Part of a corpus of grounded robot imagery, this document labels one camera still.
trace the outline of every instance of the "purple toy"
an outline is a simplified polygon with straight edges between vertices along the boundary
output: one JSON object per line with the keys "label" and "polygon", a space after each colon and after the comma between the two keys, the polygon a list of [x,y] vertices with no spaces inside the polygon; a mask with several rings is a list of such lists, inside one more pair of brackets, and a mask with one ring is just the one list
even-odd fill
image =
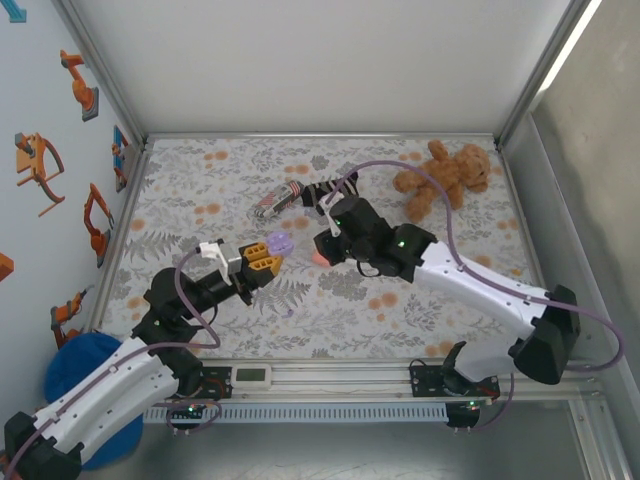
{"label": "purple toy", "polygon": [[293,242],[288,233],[274,232],[267,237],[267,248],[271,256],[282,255],[283,257],[288,257],[293,252]]}

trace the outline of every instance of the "brown teddy bear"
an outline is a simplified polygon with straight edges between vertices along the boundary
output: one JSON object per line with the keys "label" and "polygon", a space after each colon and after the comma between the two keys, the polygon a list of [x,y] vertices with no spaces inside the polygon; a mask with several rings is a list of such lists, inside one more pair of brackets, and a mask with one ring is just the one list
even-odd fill
{"label": "brown teddy bear", "polygon": [[[464,203],[464,187],[476,193],[489,187],[489,156],[479,146],[467,144],[452,158],[440,140],[432,140],[429,151],[433,159],[418,168],[442,185],[454,210]],[[393,179],[393,186],[401,193],[417,189],[406,206],[407,216],[413,223],[420,222],[431,212],[431,202],[440,195],[430,182],[409,170],[398,173]]]}

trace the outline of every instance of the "floral mat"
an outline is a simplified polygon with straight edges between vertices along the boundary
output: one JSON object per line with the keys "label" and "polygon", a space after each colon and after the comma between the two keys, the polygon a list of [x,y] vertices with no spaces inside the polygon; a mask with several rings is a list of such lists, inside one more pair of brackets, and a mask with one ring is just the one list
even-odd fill
{"label": "floral mat", "polygon": [[[214,326],[222,340],[206,357],[409,358],[440,357],[459,340],[505,336],[493,319],[447,295],[398,279],[363,278],[352,266],[322,268],[311,261],[313,237],[326,219],[300,200],[262,220],[252,206],[286,180],[304,184],[333,179],[371,159],[401,159],[418,165],[430,157],[429,138],[234,138],[156,140],[110,292],[100,330],[124,338],[147,311],[142,295],[154,274],[175,265],[184,252],[224,238],[240,247],[273,231],[289,232],[296,248],[278,277],[253,306],[238,298],[220,305]],[[444,140],[450,152],[473,142],[492,164],[489,189],[465,192],[454,213],[460,251],[496,271],[530,282],[518,222],[502,160],[490,137]],[[394,167],[360,172],[358,190],[391,225],[407,222],[408,196],[393,189]],[[445,239],[442,200],[421,227]],[[199,278],[216,268],[194,258],[185,269]],[[207,342],[203,332],[194,339]]]}

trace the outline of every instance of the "small screen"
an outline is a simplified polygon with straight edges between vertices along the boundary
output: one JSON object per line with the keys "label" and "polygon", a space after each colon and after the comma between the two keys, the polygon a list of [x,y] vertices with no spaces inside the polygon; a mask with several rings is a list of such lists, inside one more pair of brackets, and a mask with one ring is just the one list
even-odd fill
{"label": "small screen", "polygon": [[236,375],[238,382],[264,382],[267,372],[264,368],[239,368]]}

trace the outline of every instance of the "white wall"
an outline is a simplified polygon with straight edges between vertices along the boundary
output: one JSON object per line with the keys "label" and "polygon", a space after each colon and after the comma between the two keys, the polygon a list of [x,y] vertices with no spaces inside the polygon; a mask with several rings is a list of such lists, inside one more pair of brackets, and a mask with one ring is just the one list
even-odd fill
{"label": "white wall", "polygon": [[[126,195],[126,190],[115,192],[113,110],[101,95],[99,116],[82,122],[71,75],[60,65],[60,49],[77,53],[71,37],[51,2],[19,4],[27,9],[26,24],[10,24],[0,11],[0,252],[15,262],[15,272],[0,282],[0,425],[18,410],[32,413],[42,402],[44,371],[56,351],[51,307],[98,282],[100,271],[83,224],[89,183],[98,186],[116,221]],[[79,70],[95,86],[90,71]],[[33,181],[16,186],[27,176],[16,173],[18,132],[49,139],[65,166],[50,186],[66,198],[41,218],[38,213],[50,203],[42,190]],[[55,171],[46,155],[45,164]],[[107,228],[98,208],[92,218],[98,228]],[[85,298],[76,326],[88,318],[95,294]]]}
{"label": "white wall", "polygon": [[569,0],[74,0],[150,132],[497,133]]}

